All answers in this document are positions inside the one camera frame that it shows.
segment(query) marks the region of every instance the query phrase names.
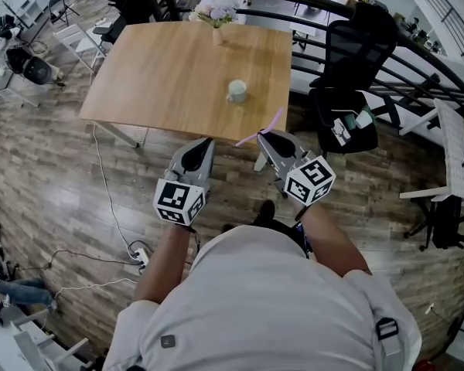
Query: pink object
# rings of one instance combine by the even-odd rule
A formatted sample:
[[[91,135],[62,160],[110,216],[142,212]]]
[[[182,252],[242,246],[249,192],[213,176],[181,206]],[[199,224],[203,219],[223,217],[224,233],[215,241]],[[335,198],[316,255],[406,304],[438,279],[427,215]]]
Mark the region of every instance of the pink object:
[[[273,117],[273,120],[268,125],[268,128],[263,129],[262,131],[259,131],[258,133],[265,134],[265,133],[268,133],[269,131],[271,131],[275,127],[275,125],[277,124],[277,122],[280,119],[281,114],[283,113],[283,111],[284,111],[284,108],[282,107],[280,110],[278,110],[278,113]],[[256,136],[258,136],[258,133],[252,134],[251,136],[247,136],[245,139],[242,139],[241,141],[236,143],[235,146],[239,147],[240,145],[243,145],[246,141],[253,140],[254,138],[256,138]]]

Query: flower vase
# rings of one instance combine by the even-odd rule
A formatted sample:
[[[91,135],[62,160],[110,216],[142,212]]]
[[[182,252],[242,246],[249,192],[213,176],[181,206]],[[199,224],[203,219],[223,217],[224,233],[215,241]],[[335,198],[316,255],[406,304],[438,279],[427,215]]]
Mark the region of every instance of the flower vase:
[[[223,44],[223,33],[221,28],[213,28],[213,42],[217,46]]]

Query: wooden floor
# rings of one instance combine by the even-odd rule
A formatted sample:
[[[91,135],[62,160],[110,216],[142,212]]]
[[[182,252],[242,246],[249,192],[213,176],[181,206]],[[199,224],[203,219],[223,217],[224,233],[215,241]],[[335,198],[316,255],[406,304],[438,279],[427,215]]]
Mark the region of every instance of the wooden floor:
[[[80,23],[91,26],[108,8],[99,0],[78,0]],[[8,255],[23,267],[44,265],[51,254],[69,249],[104,259],[130,261],[114,225],[104,189],[93,138],[93,126],[77,119],[89,89],[90,74],[70,53],[55,44],[51,29],[39,39],[49,51],[46,59],[67,73],[68,88],[37,93],[39,108],[20,107],[0,99],[0,223]],[[299,117],[292,101],[289,124]],[[412,138],[400,138],[395,130],[378,125],[380,147],[355,155],[330,155],[337,174],[332,192],[323,205],[337,218],[363,252],[375,274],[387,276],[395,291],[416,317],[423,335],[422,356],[435,353],[447,339],[447,324],[425,315],[430,302],[444,317],[464,312],[464,250],[419,251],[423,235],[405,240],[402,233],[422,215],[402,191],[442,185],[445,166],[440,150]],[[158,178],[172,154],[190,135],[168,131],[130,129],[139,150],[115,141],[97,129],[114,211],[129,241],[144,240],[154,247],[163,224],[152,208]],[[302,140],[317,150],[316,136]],[[204,240],[215,237],[222,225],[249,223],[266,199],[278,205],[278,218],[289,219],[291,210],[273,186],[274,173],[253,171],[254,149],[234,148],[218,141],[212,172],[210,204],[195,228]],[[193,260],[189,249],[188,261]],[[138,279],[136,267],[105,264],[61,254],[53,267],[40,275],[53,292],[62,287],[81,287]],[[58,297],[61,314],[51,316],[46,327],[61,343],[90,340],[91,355],[101,354],[111,342],[117,313],[131,299],[134,285],[128,281],[105,288],[63,291]]]

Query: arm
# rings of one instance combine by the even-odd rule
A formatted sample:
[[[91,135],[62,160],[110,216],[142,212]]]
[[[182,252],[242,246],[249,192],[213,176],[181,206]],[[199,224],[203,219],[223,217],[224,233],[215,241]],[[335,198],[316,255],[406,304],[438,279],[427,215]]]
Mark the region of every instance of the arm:
[[[301,208],[302,205],[295,201],[295,211],[298,212]],[[363,255],[318,203],[306,210],[301,222],[316,260],[320,264],[330,268],[340,277],[353,270],[371,274]]]
[[[136,286],[134,301],[161,304],[182,280],[188,247],[189,231],[178,225],[168,226]]]

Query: white t-shirt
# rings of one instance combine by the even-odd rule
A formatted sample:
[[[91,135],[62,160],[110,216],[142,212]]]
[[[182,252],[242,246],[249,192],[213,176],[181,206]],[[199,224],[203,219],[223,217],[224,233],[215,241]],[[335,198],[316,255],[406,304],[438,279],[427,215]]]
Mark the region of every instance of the white t-shirt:
[[[388,281],[341,278],[286,235],[240,226],[204,246],[160,306],[119,314],[104,370],[379,369],[374,313],[397,321],[411,369],[421,336]]]

